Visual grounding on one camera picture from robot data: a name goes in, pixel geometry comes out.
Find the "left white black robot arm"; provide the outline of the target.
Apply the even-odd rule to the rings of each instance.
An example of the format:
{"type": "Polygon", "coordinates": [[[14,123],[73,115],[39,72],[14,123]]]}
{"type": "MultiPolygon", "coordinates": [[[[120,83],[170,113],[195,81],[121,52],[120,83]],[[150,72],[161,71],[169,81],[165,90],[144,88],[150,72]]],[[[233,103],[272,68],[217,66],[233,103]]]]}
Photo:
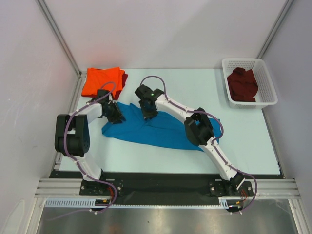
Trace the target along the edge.
{"type": "Polygon", "coordinates": [[[55,150],[70,158],[86,181],[92,181],[90,189],[97,195],[107,191],[107,182],[101,179],[102,169],[89,155],[91,146],[89,124],[106,117],[112,124],[125,118],[114,101],[88,102],[70,114],[60,114],[56,120],[55,150]]]}

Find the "blue t shirt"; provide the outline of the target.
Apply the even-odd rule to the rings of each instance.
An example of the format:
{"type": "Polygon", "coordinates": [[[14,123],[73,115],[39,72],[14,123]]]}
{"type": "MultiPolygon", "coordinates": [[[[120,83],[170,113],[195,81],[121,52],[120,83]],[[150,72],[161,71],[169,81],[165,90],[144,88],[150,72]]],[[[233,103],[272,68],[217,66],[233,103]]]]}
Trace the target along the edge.
{"type": "Polygon", "coordinates": [[[141,109],[134,104],[118,104],[125,117],[122,123],[107,122],[102,134],[119,140],[162,148],[201,151],[186,137],[184,124],[166,112],[159,112],[153,119],[145,120],[141,109]]]}

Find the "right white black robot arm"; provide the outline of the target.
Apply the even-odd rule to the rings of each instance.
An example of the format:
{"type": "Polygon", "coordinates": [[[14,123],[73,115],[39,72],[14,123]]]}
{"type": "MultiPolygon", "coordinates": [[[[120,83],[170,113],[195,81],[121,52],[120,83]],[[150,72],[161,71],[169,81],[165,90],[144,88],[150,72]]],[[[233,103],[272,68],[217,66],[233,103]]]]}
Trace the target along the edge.
{"type": "Polygon", "coordinates": [[[218,168],[225,183],[225,191],[229,195],[237,195],[242,191],[244,175],[234,168],[221,150],[213,126],[202,109],[192,109],[180,103],[173,102],[159,89],[154,91],[136,90],[139,104],[145,118],[154,118],[159,111],[166,112],[184,124],[186,137],[194,145],[202,149],[218,168]]]}

